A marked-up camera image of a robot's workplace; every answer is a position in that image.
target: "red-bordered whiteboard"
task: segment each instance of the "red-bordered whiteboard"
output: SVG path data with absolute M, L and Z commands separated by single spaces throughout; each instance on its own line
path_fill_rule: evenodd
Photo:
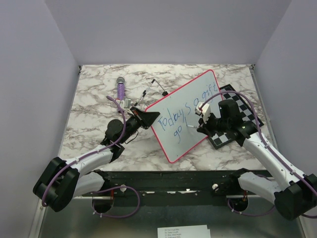
M 204 134 L 187 127 L 187 124 L 198 126 L 197 103 L 218 92 L 216 76 L 210 69 L 145 109 L 146 112 L 160 112 L 151 128 L 170 163 L 175 163 L 206 139 Z M 222 96 L 217 96 L 208 102 L 216 117 L 220 117 L 218 102 L 221 100 Z

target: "marble table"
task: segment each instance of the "marble table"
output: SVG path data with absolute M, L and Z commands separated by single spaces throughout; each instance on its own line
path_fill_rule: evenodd
M 79 78 L 60 157 L 63 159 L 81 155 L 95 148 L 105 136 L 107 124 L 121 119 L 114 103 L 106 96 L 116 97 L 116 79 L 126 81 L 126 97 L 135 102 L 155 78 L 171 92 L 208 69 L 215 71 L 219 86 L 231 84 L 255 104 L 259 118 L 265 123 L 263 133 L 268 136 L 258 95 L 247 65 L 222 64 L 122 64 L 84 65 Z M 162 90 L 154 84 L 142 109 L 162 97 Z M 125 150 L 114 162 L 100 167 L 104 171 L 179 171 L 179 170 L 237 170 L 247 168 L 261 170 L 264 167 L 248 151 L 236 142 L 215 150 L 208 140 L 203 141 L 178 162 L 170 164 L 151 129 L 139 129 L 138 137 L 124 145 Z

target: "wall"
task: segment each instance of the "wall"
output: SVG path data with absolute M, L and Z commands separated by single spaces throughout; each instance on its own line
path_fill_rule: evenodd
M 46 0 L 75 59 L 255 63 L 290 0 Z
M 293 0 L 255 74 L 280 151 L 317 175 L 317 1 Z M 317 234 L 317 221 L 313 221 Z
M 57 155 L 78 66 L 42 0 L 0 7 L 0 237 L 28 237 L 33 186 Z

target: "purple microphone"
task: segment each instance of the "purple microphone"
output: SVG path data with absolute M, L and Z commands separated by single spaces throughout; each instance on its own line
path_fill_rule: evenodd
M 117 98 L 119 100 L 124 100 L 124 78 L 123 77 L 118 77 L 117 78 L 117 84 L 118 84 L 118 96 Z

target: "checkerboard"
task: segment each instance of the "checkerboard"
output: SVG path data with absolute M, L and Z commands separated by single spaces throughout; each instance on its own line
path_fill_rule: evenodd
M 224 91 L 235 91 L 235 90 L 230 84 L 228 84 L 226 86 L 221 87 L 220 91 L 224 92 Z M 254 115 L 252 114 L 251 108 L 239 95 L 236 95 L 234 93 L 225 93 L 223 94 L 223 99 L 233 99 L 234 101 L 236 101 L 239 106 L 239 110 L 242 113 L 243 121 L 250 120 L 254 124 L 256 123 L 256 120 L 254 118 Z M 263 122 L 259 118 L 258 120 L 259 120 L 260 126 L 263 126 L 264 125 Z M 218 132 L 216 133 L 216 135 L 214 135 L 213 137 L 209 137 L 208 139 L 212 143 L 215 149 L 219 149 L 220 147 L 233 141 L 233 139 L 231 139 L 227 133 L 222 134 Z

